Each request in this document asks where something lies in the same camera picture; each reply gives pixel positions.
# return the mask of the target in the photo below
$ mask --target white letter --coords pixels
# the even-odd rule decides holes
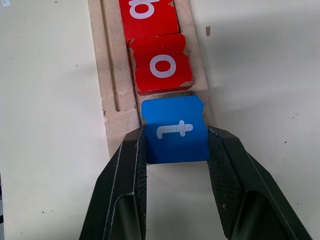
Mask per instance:
[[[170,69],[167,71],[158,71],[156,69],[157,62],[167,61],[170,63]],[[151,73],[157,78],[165,79],[171,77],[176,72],[176,62],[172,56],[161,54],[153,57],[150,61],[150,70]]]
[[[151,3],[159,2],[160,0],[131,0],[129,1],[130,7],[130,15],[135,19],[147,19],[152,16],[155,12],[155,7]],[[136,6],[138,5],[147,5],[148,11],[144,13],[136,12]]]

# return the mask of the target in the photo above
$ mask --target blue wooden block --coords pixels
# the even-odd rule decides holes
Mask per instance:
[[[204,104],[198,96],[145,100],[142,117],[147,163],[179,163],[209,159]]]

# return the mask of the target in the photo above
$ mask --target red wooden block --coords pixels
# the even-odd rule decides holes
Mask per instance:
[[[119,0],[119,4],[127,44],[179,31],[173,0]]]
[[[182,34],[136,39],[130,47],[140,95],[187,90],[192,86],[187,44]]]

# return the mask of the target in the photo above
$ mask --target letter block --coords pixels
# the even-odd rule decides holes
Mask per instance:
[[[136,39],[130,47],[140,95],[187,90],[192,86],[187,44],[182,34]]]
[[[179,31],[173,0],[119,0],[119,4],[128,45],[133,39]]]

